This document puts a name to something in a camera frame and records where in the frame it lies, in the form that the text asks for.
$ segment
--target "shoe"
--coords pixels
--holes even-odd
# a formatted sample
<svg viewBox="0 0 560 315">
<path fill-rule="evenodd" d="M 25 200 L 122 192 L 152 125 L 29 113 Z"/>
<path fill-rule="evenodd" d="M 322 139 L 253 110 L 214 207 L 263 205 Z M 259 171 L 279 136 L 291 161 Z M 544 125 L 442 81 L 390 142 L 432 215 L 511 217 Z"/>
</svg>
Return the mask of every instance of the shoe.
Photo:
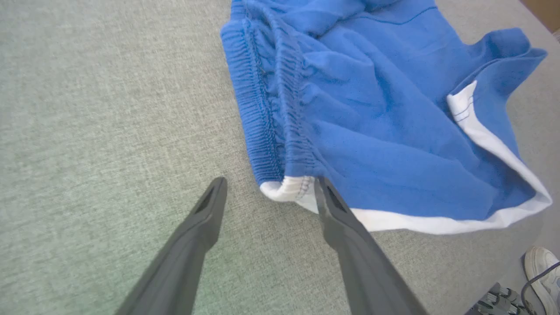
<svg viewBox="0 0 560 315">
<path fill-rule="evenodd" d="M 543 247 L 531 247 L 525 254 L 525 274 L 531 280 L 540 275 L 553 264 L 558 263 L 558 258 Z M 560 309 L 560 267 L 551 270 L 547 275 L 532 284 L 536 295 L 543 302 L 547 315 L 558 315 Z"/>
</svg>

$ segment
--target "white trim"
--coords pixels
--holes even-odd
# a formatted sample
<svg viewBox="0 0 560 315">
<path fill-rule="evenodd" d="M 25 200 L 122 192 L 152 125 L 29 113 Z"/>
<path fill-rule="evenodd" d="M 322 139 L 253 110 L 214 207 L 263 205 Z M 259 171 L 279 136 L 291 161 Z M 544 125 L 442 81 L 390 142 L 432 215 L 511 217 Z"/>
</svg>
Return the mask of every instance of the white trim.
<svg viewBox="0 0 560 315">
<path fill-rule="evenodd" d="M 455 95 L 447 96 L 447 103 L 457 125 L 480 147 L 503 160 L 509 167 L 529 183 L 536 194 L 532 199 L 517 207 L 496 211 L 484 221 L 454 220 L 448 217 L 420 217 L 394 212 L 354 209 L 352 212 L 368 231 L 408 229 L 430 234 L 456 234 L 484 229 L 505 228 L 525 217 L 536 214 L 552 204 L 550 194 L 529 168 L 511 150 L 478 120 L 473 103 L 477 82 Z M 260 190 L 276 201 L 296 201 L 304 208 L 317 213 L 312 177 L 288 177 L 280 182 L 265 182 Z"/>
</svg>

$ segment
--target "cable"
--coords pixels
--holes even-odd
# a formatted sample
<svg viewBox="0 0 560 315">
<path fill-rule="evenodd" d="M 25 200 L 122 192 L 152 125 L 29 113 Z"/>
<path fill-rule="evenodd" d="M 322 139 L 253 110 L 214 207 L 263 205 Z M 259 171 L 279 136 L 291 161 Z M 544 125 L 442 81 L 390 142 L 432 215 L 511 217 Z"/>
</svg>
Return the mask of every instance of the cable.
<svg viewBox="0 0 560 315">
<path fill-rule="evenodd" d="M 535 283 L 535 281 L 539 280 L 540 278 L 546 276 L 549 272 L 553 271 L 554 269 L 556 269 L 557 267 L 560 266 L 560 261 L 553 264 L 551 267 L 549 267 L 548 269 L 546 269 L 545 271 L 541 272 L 538 276 L 534 277 L 533 279 L 529 280 L 529 282 L 527 282 L 524 286 L 523 289 L 521 289 L 521 301 L 523 302 L 523 306 L 525 307 L 525 309 L 528 312 L 531 312 L 529 310 L 529 308 L 527 307 L 528 303 L 527 300 L 525 299 L 525 292 L 527 291 L 527 289 L 531 286 L 531 284 Z"/>
</svg>

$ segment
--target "brown object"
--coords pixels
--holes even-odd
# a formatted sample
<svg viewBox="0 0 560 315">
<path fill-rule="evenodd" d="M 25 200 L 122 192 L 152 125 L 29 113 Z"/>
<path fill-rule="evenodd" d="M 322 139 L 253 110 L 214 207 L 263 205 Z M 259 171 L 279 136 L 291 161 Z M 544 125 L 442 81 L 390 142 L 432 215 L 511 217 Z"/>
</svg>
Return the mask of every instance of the brown object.
<svg viewBox="0 0 560 315">
<path fill-rule="evenodd" d="M 560 0 L 521 0 L 552 33 L 560 29 Z"/>
</svg>

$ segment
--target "shoe sole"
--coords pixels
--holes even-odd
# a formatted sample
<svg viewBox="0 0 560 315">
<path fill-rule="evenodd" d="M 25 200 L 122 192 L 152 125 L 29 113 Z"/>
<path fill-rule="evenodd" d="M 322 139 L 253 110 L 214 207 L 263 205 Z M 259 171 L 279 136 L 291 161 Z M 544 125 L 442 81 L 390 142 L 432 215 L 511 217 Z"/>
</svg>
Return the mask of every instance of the shoe sole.
<svg viewBox="0 0 560 315">
<path fill-rule="evenodd" d="M 537 251 L 538 251 L 537 247 L 531 247 L 531 249 L 528 250 L 527 253 L 525 254 L 524 269 L 528 280 L 531 280 L 539 275 L 538 271 L 535 269 Z M 544 310 L 547 313 L 547 315 L 558 315 L 556 302 L 552 299 L 548 291 L 544 288 L 544 285 L 542 285 L 540 281 L 537 280 L 533 282 L 531 286 L 533 287 L 533 290 L 535 290 L 537 297 L 543 303 Z"/>
</svg>

